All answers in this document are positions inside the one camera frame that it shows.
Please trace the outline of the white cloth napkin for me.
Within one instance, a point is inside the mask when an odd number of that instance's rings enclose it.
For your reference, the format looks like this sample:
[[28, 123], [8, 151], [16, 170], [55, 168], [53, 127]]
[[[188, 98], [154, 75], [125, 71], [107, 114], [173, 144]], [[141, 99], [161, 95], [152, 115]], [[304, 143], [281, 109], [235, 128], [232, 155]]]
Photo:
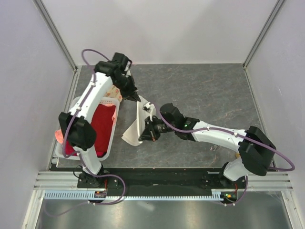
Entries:
[[152, 119], [152, 117], [156, 115], [156, 109], [153, 113], [148, 113], [142, 109], [143, 105], [148, 101], [142, 96], [139, 97], [141, 99], [141, 102], [137, 102], [136, 119], [122, 135], [122, 140], [132, 146], [139, 146], [140, 144], [142, 144], [142, 141], [139, 141], [138, 138], [140, 134], [144, 131], [144, 121], [147, 117], [150, 117]]

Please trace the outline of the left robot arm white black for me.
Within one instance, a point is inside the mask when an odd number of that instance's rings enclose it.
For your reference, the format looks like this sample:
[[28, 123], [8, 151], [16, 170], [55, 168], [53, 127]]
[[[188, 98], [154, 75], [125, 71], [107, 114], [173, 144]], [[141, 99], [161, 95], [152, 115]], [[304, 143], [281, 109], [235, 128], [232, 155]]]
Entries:
[[64, 137], [62, 155], [65, 159], [72, 156], [79, 157], [83, 170], [89, 174], [88, 182], [93, 187], [101, 187], [105, 177], [99, 173], [102, 164], [94, 147], [97, 134], [91, 125], [92, 118], [102, 97], [112, 85], [120, 90], [123, 99], [140, 101], [138, 89], [130, 72], [131, 65], [132, 61], [118, 52], [112, 59], [98, 62], [78, 102], [68, 112], [59, 115]]

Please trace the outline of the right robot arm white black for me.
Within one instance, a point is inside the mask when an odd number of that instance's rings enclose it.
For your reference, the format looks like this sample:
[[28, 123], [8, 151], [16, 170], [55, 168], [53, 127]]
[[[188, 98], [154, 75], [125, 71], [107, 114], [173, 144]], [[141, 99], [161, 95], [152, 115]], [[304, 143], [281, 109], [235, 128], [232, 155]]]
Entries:
[[136, 123], [140, 142], [156, 141], [161, 134], [173, 132], [182, 140], [211, 143], [237, 152], [239, 158], [225, 163], [218, 176], [225, 188], [250, 173], [265, 176], [275, 154], [276, 147], [258, 127], [234, 130], [211, 125], [184, 116], [172, 103], [161, 108], [150, 102], [137, 104]]

